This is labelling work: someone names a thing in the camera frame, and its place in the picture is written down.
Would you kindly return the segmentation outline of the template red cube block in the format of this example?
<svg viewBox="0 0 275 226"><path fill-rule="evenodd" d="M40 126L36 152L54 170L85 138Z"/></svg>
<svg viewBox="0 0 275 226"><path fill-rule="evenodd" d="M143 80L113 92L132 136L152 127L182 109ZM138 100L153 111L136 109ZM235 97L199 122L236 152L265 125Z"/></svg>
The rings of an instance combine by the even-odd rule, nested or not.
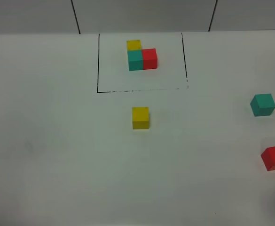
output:
<svg viewBox="0 0 275 226"><path fill-rule="evenodd" d="M157 52L155 48L142 49L143 70L157 69Z"/></svg>

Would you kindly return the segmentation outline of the template green cube block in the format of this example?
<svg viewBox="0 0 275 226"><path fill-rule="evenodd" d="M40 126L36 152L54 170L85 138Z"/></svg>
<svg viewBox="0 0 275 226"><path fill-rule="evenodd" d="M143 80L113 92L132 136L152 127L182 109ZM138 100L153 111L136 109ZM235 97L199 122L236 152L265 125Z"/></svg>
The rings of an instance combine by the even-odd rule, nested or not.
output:
<svg viewBox="0 0 275 226"><path fill-rule="evenodd" d="M142 50L129 50L127 52L129 71L138 71L143 69Z"/></svg>

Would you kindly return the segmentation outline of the template yellow cube block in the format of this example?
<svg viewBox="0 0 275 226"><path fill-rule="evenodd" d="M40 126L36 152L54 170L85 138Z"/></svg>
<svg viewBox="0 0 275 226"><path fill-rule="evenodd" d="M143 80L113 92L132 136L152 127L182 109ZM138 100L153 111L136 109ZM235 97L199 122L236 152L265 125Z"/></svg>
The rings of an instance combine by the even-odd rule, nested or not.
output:
<svg viewBox="0 0 275 226"><path fill-rule="evenodd" d="M140 40L127 40L127 50L128 51L133 51L133 50L141 50L141 41Z"/></svg>

